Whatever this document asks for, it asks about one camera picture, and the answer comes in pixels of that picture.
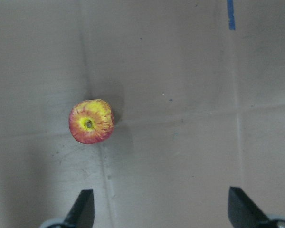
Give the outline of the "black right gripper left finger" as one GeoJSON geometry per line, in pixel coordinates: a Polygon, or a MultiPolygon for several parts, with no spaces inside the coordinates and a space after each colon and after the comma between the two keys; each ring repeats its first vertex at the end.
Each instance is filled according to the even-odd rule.
{"type": "Polygon", "coordinates": [[[52,218],[41,224],[42,228],[92,228],[95,222],[93,189],[81,190],[64,218],[52,218]]]}

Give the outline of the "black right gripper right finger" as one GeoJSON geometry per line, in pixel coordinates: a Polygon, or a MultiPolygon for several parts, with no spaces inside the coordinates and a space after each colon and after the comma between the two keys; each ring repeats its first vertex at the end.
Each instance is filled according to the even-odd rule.
{"type": "Polygon", "coordinates": [[[270,218],[240,187],[229,187],[228,219],[234,228],[285,228],[285,219],[270,218]]]}

